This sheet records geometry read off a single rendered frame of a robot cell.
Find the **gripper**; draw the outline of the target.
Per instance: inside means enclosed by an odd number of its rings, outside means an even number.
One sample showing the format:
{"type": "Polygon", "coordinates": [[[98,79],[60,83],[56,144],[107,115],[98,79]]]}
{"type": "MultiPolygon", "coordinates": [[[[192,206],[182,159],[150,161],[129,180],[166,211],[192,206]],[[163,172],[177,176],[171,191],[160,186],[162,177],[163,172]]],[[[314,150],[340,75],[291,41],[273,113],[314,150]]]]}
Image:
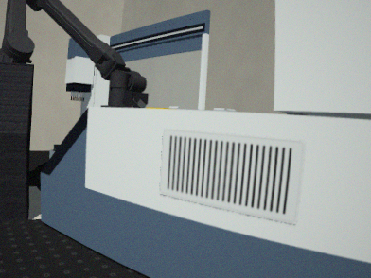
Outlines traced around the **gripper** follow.
{"type": "Polygon", "coordinates": [[[125,88],[109,89],[108,105],[101,105],[101,107],[116,107],[116,108],[131,107],[131,108],[133,108],[132,106],[122,106],[123,90],[127,90],[127,89],[125,89],[125,88]]]}

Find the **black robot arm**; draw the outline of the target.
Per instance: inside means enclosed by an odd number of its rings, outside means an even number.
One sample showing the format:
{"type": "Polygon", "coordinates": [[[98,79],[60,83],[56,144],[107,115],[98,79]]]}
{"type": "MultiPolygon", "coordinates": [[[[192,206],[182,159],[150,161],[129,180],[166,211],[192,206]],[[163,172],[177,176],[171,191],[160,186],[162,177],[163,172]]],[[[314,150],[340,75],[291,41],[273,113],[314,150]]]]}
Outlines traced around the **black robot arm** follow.
{"type": "Polygon", "coordinates": [[[146,107],[149,94],[142,93],[146,79],[125,67],[121,55],[100,40],[60,0],[8,0],[0,62],[32,63],[30,57],[35,44],[26,29],[27,4],[34,11],[44,10],[87,53],[104,80],[110,81],[109,89],[127,89],[123,90],[122,106],[146,107]]]}

